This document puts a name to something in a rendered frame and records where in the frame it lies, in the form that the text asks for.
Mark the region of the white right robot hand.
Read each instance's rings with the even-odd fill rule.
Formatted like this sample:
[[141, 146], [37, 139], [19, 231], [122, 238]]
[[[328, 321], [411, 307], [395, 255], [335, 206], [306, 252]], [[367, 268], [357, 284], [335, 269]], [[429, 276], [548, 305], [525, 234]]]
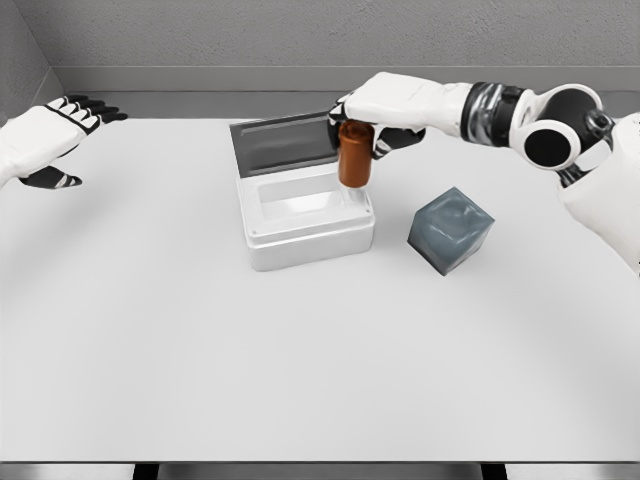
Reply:
[[374, 127], [373, 158], [420, 143], [430, 125], [432, 100], [441, 94], [435, 81], [380, 72], [336, 100], [327, 114], [331, 141], [339, 143], [339, 128], [348, 120]]

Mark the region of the grey cube block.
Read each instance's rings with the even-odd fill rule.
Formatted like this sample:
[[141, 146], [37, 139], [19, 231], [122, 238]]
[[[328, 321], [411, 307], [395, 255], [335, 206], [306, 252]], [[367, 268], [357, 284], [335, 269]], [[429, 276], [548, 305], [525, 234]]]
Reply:
[[446, 276], [483, 245], [495, 219], [457, 187], [414, 215], [407, 243]]

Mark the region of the white box with open lid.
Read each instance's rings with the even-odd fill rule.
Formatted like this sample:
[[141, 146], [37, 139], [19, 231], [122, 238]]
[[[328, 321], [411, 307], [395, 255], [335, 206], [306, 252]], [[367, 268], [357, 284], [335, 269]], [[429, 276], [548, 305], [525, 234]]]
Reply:
[[342, 185], [324, 112], [233, 123], [237, 188], [259, 272], [363, 253], [375, 215], [368, 193]]

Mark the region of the brown bottle with white cap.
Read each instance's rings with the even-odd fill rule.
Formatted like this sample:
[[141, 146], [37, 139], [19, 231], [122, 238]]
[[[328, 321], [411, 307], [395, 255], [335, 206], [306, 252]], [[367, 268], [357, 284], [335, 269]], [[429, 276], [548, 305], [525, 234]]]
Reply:
[[368, 203], [367, 185], [373, 156], [374, 129], [356, 120], [339, 128], [338, 180], [349, 199], [361, 206]]

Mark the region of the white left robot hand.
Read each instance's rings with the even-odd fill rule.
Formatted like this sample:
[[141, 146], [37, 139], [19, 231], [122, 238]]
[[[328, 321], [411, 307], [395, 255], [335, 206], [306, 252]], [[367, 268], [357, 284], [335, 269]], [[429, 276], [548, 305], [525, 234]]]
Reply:
[[128, 114], [86, 95], [65, 95], [37, 105], [0, 128], [0, 158], [13, 162], [13, 179], [33, 188], [58, 190], [82, 180], [53, 162], [71, 151], [99, 127], [124, 121]]

